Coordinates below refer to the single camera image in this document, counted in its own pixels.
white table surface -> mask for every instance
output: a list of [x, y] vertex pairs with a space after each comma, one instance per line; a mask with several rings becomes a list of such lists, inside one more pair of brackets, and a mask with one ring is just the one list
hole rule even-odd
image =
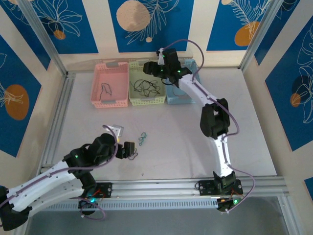
[[[202, 69], [204, 87], [228, 100], [240, 134], [228, 140], [232, 165], [255, 176], [276, 175], [241, 70]], [[93, 73], [76, 74], [60, 143], [53, 163], [71, 150], [100, 136], [103, 124], [121, 125], [121, 143], [137, 143], [134, 161], [114, 159], [92, 172], [96, 180], [147, 180], [213, 177], [215, 158], [209, 141], [200, 130], [201, 108], [197, 104], [144, 105], [96, 109], [90, 102]], [[230, 131], [235, 130], [231, 121]], [[147, 133], [142, 146], [138, 138]]]

yellow basket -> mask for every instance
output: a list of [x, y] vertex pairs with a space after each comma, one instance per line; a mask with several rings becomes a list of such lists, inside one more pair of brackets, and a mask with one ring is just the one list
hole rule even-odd
[[[153, 77], [152, 75], [145, 74], [143, 70], [143, 65], [147, 61], [133, 61], [129, 62], [129, 100], [132, 105], [147, 105], [147, 104], [164, 104], [166, 98], [165, 85], [162, 83], [161, 78]], [[160, 87], [158, 91], [159, 94], [152, 94], [149, 97], [144, 97], [138, 91], [134, 90], [134, 84], [136, 81], [143, 79], [149, 82], [155, 82], [157, 86]]]

plastic basket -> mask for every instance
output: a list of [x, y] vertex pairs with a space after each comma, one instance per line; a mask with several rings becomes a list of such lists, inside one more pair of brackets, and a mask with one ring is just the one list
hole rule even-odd
[[[165, 85], [160, 78], [145, 74], [143, 64], [147, 61], [133, 61], [129, 63], [130, 70], [130, 85], [129, 85], [129, 100], [132, 105], [147, 105], [147, 104], [163, 104], [166, 98]], [[136, 81], [143, 79], [149, 82], [154, 82], [160, 87], [159, 94], [150, 93], [149, 97], [145, 97], [143, 93], [134, 90]]]
[[[184, 61], [184, 64], [182, 67], [187, 67], [190, 69], [192, 73], [195, 73], [198, 69], [198, 66], [196, 64], [196, 61], [193, 59], [186, 59]], [[199, 74], [196, 75], [196, 79], [198, 82], [200, 82]], [[167, 95], [167, 104], [190, 104], [195, 103], [192, 98], [190, 98], [189, 95], [186, 94], [186, 92], [182, 91], [175, 85], [172, 86], [166, 86], [166, 95]]]
[[128, 63], [97, 64], [91, 88], [91, 102], [96, 108], [128, 106]]

pink basket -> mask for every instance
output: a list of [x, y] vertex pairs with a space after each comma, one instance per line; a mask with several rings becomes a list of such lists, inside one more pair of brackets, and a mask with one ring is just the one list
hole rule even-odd
[[127, 107], [128, 89], [128, 63], [95, 66], [90, 100], [96, 108]]

light blue basket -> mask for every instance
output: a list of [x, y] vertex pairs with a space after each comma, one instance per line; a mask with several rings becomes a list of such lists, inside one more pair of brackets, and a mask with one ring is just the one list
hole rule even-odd
[[[193, 59], [186, 59], [182, 67], [187, 67], [192, 72], [192, 74], [194, 74], [198, 69], [196, 61]], [[198, 82], [201, 83], [199, 74], [196, 75], [196, 79]], [[166, 86], [166, 96], [167, 96], [167, 104], [195, 103], [194, 100], [190, 98], [189, 95], [186, 94], [186, 92], [177, 88], [175, 85]]]

